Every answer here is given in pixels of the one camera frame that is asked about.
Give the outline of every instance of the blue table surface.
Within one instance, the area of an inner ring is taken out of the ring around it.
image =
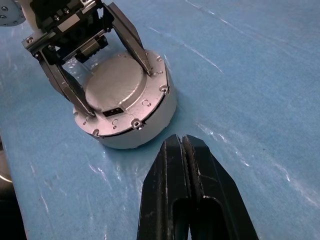
[[[172,134],[203,139],[235,180],[261,240],[320,239],[320,1],[117,0],[178,91],[171,124],[131,150],[82,132],[73,106],[0,29],[0,132],[30,240],[136,239],[144,178]],[[82,80],[124,50],[114,33]]]

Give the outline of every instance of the round metal housing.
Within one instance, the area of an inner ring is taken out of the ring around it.
[[[118,54],[98,65],[84,85],[96,116],[73,110],[78,126],[108,147],[131,149],[150,141],[175,113],[177,96],[165,61],[153,51],[146,54],[151,76],[129,53]]]

